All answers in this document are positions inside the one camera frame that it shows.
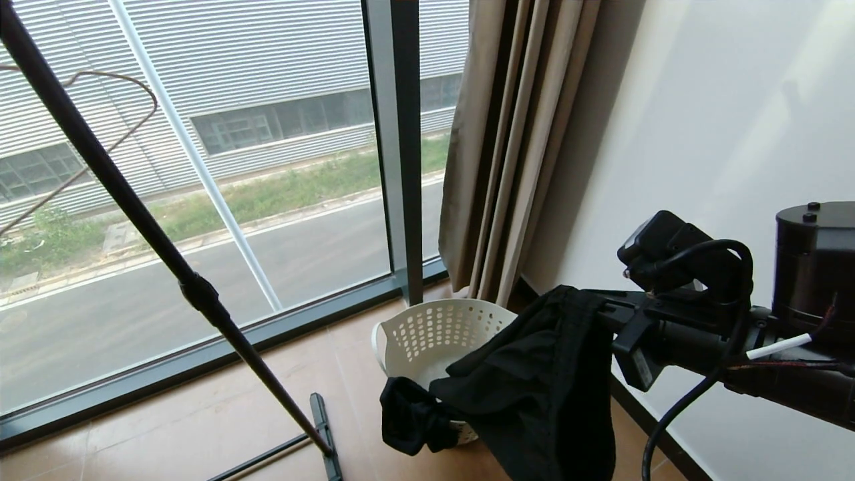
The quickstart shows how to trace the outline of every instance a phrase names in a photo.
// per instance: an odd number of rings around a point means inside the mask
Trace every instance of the robotic arm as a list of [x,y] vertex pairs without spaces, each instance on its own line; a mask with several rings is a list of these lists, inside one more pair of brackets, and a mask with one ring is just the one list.
[[598,316],[629,385],[647,391],[666,365],[706,376],[663,416],[646,455],[715,382],[855,431],[855,202],[792,207],[777,226],[771,309],[751,305],[747,247],[668,211],[617,252],[644,292],[592,291],[606,298]]

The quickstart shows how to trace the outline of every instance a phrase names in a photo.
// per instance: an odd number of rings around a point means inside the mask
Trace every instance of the white plastic basket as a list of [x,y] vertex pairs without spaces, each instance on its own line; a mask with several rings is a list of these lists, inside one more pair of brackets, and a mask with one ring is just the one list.
[[[516,314],[485,300],[445,299],[425,302],[377,323],[371,347],[380,368],[389,377],[404,376],[427,389],[431,381],[447,377],[445,368],[475,351],[504,329]],[[380,328],[386,335],[380,355]],[[463,421],[451,421],[457,444],[478,439]]]

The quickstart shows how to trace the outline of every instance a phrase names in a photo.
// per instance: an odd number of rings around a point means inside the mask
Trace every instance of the brown tiled floor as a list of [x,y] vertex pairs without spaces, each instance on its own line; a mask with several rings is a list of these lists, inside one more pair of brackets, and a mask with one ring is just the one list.
[[[428,299],[449,295],[447,284]],[[393,301],[264,355],[308,412],[320,392],[348,481],[506,480],[483,444],[409,457],[380,438],[385,382],[369,344],[372,326],[404,309]],[[615,480],[637,480],[646,436],[615,403]],[[0,459],[2,481],[195,481],[216,475],[296,436],[298,427],[242,365],[64,432]],[[661,453],[656,481],[684,477]],[[310,446],[275,460],[246,481],[325,479]]]

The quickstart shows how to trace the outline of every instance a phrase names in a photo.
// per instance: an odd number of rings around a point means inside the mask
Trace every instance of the beige curtain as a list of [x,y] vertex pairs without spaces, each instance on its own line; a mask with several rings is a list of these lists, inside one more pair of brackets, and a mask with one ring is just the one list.
[[471,0],[439,253],[455,291],[505,306],[567,128],[598,0]]

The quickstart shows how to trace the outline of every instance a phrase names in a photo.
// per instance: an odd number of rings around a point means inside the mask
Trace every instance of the asphalt road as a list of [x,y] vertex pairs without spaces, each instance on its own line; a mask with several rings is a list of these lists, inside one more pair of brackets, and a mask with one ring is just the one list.
[[[437,252],[442,184],[422,189],[423,249]],[[249,238],[283,306],[389,271],[379,199]],[[233,244],[187,259],[239,324],[272,313]],[[161,264],[0,309],[0,413],[215,333]]]

